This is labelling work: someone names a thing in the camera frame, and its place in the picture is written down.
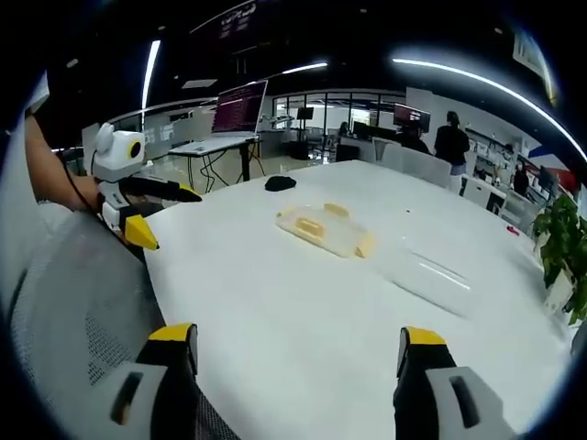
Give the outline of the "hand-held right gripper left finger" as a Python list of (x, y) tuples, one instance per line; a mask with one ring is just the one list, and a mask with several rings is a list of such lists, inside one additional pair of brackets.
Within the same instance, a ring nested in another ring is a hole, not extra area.
[(90, 437), (195, 439), (197, 336), (195, 324), (164, 326), (103, 379), (90, 399)]

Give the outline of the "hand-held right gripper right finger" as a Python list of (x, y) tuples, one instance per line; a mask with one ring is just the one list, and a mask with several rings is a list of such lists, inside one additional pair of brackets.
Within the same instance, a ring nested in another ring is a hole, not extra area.
[(501, 398), (469, 367), (456, 364), (437, 333), (400, 331), (393, 393), (397, 439), (514, 439)]

